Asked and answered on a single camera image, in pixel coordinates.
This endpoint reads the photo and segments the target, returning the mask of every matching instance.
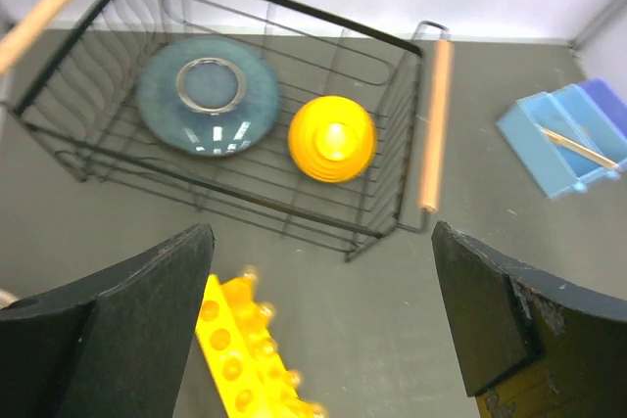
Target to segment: blue plastic container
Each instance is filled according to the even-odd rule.
[[[554,144],[539,126],[627,166],[627,140],[581,88],[518,100],[497,127],[549,198],[585,192],[594,181],[619,174]]]
[[[579,86],[590,96],[627,139],[627,106],[600,78],[581,82]]]

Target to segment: yellow bowl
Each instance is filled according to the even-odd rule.
[[[376,128],[358,103],[325,96],[311,100],[296,113],[287,142],[303,173],[326,183],[340,183],[358,176],[372,161]]]

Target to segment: black wire basket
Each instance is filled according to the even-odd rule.
[[[279,120],[237,156],[179,153],[137,111],[135,85],[151,57],[193,35],[243,42],[276,70]],[[427,224],[427,210],[418,227],[401,222],[421,71],[415,42],[291,0],[98,0],[12,114],[79,181],[116,182],[350,260],[397,228]],[[360,103],[378,137],[367,171],[336,185],[304,175],[286,144],[295,112],[329,94]]]

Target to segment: table surface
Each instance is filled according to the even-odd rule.
[[[14,95],[63,35],[46,33],[21,62]],[[549,201],[495,126],[516,99],[582,78],[563,46],[458,43],[438,217],[508,255],[624,297],[624,180]],[[258,299],[276,306],[271,331],[288,367],[304,376],[304,399],[322,402],[332,417],[478,415],[464,394],[428,235],[397,231],[346,264],[325,249],[113,183],[77,183],[12,119],[0,174],[2,288],[36,294],[209,221],[214,273],[226,280],[245,264],[258,267]],[[416,222],[415,198],[406,201],[404,218]],[[174,416],[223,413],[194,342]]]

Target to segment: basket handle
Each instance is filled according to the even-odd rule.
[[[447,135],[453,52],[451,41],[440,39],[436,42],[426,146],[422,156],[418,195],[418,207],[428,212],[437,212],[440,206],[440,184]]]
[[[0,42],[0,75],[10,69],[70,0],[39,0]]]

